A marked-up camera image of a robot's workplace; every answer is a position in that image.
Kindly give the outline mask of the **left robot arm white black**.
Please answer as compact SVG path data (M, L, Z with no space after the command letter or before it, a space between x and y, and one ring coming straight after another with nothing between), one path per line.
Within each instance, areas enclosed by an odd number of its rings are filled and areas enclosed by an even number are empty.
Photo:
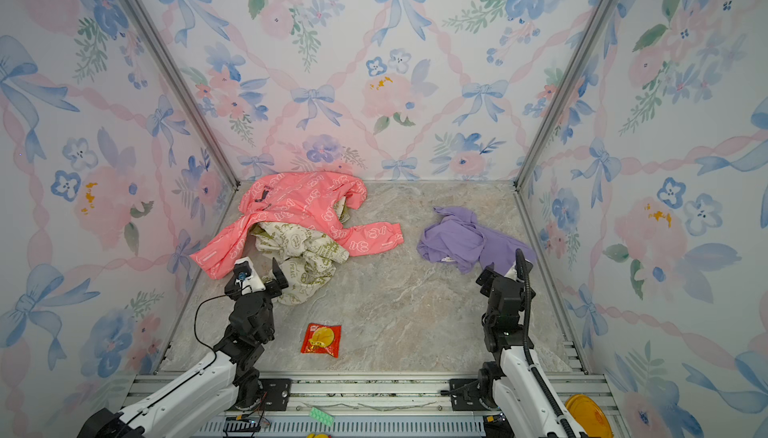
M262 282L249 258L238 260L224 295L234 301L222 338L206 356L171 383L131 406L103 408L89 417L80 437L190 437L214 416L237 407L254 410L268 393L256 362L275 338L273 300L288 288L277 260Z

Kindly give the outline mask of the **green small plastic piece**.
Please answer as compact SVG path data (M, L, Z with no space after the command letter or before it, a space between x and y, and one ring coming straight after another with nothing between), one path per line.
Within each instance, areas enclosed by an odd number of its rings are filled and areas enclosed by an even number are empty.
M335 423L335 418L332 415L315 407L310 409L310 417L316 422L329 428L333 427Z

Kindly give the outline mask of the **yellow round object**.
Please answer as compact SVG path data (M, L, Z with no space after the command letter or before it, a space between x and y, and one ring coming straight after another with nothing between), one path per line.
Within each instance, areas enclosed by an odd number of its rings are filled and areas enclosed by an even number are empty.
M599 405L590 397L584 394L573 395L566 401L565 406L589 437L614 437L608 418Z

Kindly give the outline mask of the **aluminium corner post left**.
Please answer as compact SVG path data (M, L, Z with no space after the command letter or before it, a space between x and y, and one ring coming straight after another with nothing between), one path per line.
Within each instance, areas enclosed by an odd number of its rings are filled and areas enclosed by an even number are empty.
M154 24L142 0L119 0L125 11L137 26L141 37L147 42L149 52L159 67L173 95L190 118L193 127L200 135L202 142L208 147L213 161L219 166L227 183L237 188L240 180L235 176L233 167L228 162L223 149L216 140L213 129L203 117L191 89L184 81L180 68L175 63L170 50L161 38L159 29Z

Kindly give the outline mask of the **aluminium corner post right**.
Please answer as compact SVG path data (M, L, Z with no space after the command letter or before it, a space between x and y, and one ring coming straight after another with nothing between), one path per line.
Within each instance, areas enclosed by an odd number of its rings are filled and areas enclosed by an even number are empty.
M524 164L514 180L515 190L520 193L534 174L536 161L544 150L549 135L559 120L571 92L577 88L581 73L587 65L595 48L596 40L607 26L609 15L615 11L618 0L598 0L592 15L587 21L582 37L574 48L574 53L564 70L563 80L555 93L551 105L545 113L529 149Z

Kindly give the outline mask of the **red snack packet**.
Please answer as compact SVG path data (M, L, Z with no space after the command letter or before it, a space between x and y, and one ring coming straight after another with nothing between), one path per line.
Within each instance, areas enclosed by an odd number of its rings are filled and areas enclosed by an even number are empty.
M303 339L302 354L323 354L339 357L342 327L310 323Z

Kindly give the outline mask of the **aluminium corner post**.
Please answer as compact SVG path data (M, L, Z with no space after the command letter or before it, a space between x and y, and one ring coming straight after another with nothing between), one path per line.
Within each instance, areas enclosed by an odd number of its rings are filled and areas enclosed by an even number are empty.
M559 120L571 92L577 88L581 73L587 65L595 48L596 40L607 26L609 15L615 11L618 0L598 0L592 15L587 21L582 37L574 48L574 53L564 70L563 80L555 93L551 105L545 113L529 149L524 164L514 180L515 190L520 193L534 174L536 161L544 150L549 135Z
M228 162L223 149L216 140L213 129L203 117L191 89L184 81L180 68L175 63L170 50L161 38L159 29L154 24L142 0L119 0L125 11L137 26L141 37L147 42L149 52L159 67L173 95L190 118L193 127L200 135L202 142L208 147L213 161L219 166L227 183L237 188L240 180L235 176L233 167Z

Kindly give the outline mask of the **purple t-shirt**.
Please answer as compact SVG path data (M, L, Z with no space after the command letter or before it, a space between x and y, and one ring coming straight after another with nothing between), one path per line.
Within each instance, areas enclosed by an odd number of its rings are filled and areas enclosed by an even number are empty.
M535 264L535 251L522 241L478 223L476 214L464 207L434 207L440 221L424 229L417 244L420 256L432 263L447 263L462 274L476 264L492 267L506 276L514 269L516 251Z

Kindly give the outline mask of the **cream green patterned cloth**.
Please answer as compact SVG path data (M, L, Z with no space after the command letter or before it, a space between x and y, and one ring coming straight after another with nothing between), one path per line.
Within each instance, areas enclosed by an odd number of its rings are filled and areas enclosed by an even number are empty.
M335 275L337 266L350 254L328 235L296 224L263 222L250 234L255 248L267 258L277 260L288 287L278 302L286 306L302 304L312 298Z

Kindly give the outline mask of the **pink patterned cloth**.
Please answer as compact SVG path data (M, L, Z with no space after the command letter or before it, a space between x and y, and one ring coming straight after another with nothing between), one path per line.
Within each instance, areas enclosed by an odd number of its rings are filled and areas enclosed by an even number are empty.
M212 279L222 279L243 255L248 233L267 222L319 231L353 257L384 253L404 243L401 226L377 222L346 228L335 212L343 202L357 210L368 196L354 176L326 171L270 175L256 181L239 203L241 216L191 259Z

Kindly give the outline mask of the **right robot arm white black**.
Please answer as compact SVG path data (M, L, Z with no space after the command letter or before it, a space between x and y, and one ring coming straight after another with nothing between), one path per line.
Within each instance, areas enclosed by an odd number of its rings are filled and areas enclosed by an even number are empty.
M530 337L535 293L529 269L517 278L485 268L477 279L487 298L481 319L484 343L493 359L478 372L481 402L504 415L514 437L585 437L541 369Z

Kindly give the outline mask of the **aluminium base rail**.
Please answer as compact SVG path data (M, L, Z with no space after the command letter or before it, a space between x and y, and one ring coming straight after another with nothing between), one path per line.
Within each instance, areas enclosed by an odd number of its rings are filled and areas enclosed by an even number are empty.
M197 436L484 437L506 420L497 409L461 408L457 397L445 393L454 378L447 373L266 372L263 378L290 385L268 401L267 411L238 421L230 409L209 420ZM313 407L332 415L334 426L313 420Z

